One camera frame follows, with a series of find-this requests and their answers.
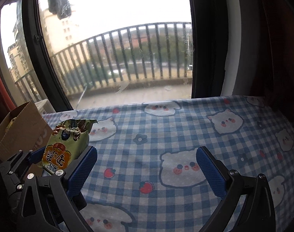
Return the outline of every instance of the silver screw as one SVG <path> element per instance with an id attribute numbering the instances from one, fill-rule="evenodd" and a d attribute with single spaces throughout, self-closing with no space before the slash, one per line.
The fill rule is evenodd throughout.
<path id="1" fill-rule="evenodd" d="M 30 179 L 32 179 L 33 177 L 34 177 L 34 174 L 33 174 L 33 173 L 29 173 L 27 178 L 30 180 Z"/>
<path id="2" fill-rule="evenodd" d="M 57 170 L 56 175 L 57 176 L 63 175 L 63 170 L 62 169 Z"/>
<path id="3" fill-rule="evenodd" d="M 236 176 L 236 175 L 238 175 L 238 172 L 236 170 L 232 169 L 232 170 L 230 170 L 230 175 Z"/>

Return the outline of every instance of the balcony railing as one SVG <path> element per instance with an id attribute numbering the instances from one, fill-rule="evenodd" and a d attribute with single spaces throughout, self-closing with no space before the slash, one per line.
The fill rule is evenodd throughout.
<path id="1" fill-rule="evenodd" d="M 152 83 L 191 78 L 192 50 L 190 22 L 158 22 L 98 34 L 50 58 L 69 96 L 86 89 L 116 86 L 122 81 Z M 32 72 L 15 84 L 24 99 L 38 101 L 43 98 L 37 86 L 34 89 L 31 85 Z"/>

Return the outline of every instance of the tablecloth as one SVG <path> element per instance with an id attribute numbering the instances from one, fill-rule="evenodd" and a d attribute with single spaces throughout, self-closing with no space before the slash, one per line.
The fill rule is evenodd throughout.
<path id="1" fill-rule="evenodd" d="M 96 231 L 199 231 L 220 201 L 196 163 L 200 146 L 229 170 L 267 176 L 277 231 L 294 217 L 294 129 L 262 98 L 162 101 L 43 117 L 52 128 L 70 118 L 98 120 L 89 142 L 98 160 L 81 190 L 88 203 L 81 213 Z"/>

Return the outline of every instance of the overcast white sky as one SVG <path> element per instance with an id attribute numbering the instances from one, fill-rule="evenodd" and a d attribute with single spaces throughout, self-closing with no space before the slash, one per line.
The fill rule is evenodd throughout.
<path id="1" fill-rule="evenodd" d="M 39 0 L 41 9 L 47 0 Z M 191 22 L 189 0 L 69 0 L 75 5 L 72 20 L 79 25 L 84 38 L 110 30 L 153 22 Z M 5 57 L 8 46 L 15 42 L 16 3 L 1 12 L 1 37 Z"/>

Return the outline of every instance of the brown cardboard box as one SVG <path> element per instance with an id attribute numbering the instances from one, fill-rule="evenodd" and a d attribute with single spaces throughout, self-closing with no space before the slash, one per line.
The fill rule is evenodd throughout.
<path id="1" fill-rule="evenodd" d="M 13 124 L 7 128 L 9 122 L 15 118 Z M 12 110 L 0 124 L 0 159 L 5 161 L 19 150 L 37 150 L 47 145 L 52 129 L 38 112 L 36 105 L 27 102 Z M 43 170 L 31 165 L 28 173 L 42 175 Z"/>

